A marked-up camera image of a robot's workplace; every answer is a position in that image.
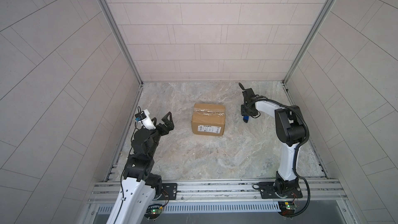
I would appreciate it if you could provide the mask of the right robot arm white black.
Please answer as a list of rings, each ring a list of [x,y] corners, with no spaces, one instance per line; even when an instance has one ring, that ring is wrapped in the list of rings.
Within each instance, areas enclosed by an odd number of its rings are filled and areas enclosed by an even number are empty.
[[[243,104],[241,115],[244,122],[258,118],[262,113],[275,119],[276,135],[282,143],[280,165],[276,172],[271,192],[279,198],[301,198],[299,180],[304,178],[297,173],[296,165],[299,150],[309,139],[309,128],[298,106],[287,106],[265,96],[257,95],[251,88],[242,89]]]

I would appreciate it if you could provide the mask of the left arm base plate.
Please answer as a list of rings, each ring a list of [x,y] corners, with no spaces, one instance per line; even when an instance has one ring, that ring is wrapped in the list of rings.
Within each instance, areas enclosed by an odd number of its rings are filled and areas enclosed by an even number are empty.
[[[154,201],[176,200],[177,198],[177,183],[163,183],[162,186],[150,186],[155,190]]]

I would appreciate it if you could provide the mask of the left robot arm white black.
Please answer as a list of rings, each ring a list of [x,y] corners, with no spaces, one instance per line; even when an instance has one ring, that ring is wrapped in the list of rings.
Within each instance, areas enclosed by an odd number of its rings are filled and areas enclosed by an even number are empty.
[[[137,124],[131,138],[132,153],[121,174],[120,191],[108,218],[108,224],[140,224],[144,218],[156,220],[165,209],[169,197],[162,190],[162,177],[152,174],[154,154],[160,138],[174,129],[172,113],[161,123],[144,110],[135,115]]]

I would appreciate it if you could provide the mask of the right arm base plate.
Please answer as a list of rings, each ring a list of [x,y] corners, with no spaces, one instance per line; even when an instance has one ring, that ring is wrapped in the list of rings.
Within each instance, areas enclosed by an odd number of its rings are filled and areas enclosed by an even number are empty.
[[[262,199],[303,198],[298,181],[259,182],[253,188],[260,192]]]

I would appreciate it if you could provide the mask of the brown cardboard express box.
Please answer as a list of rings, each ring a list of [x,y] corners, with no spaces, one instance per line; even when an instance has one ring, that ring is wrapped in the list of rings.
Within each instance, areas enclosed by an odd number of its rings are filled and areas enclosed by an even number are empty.
[[[217,104],[195,103],[191,126],[196,135],[223,136],[226,125],[226,107]]]

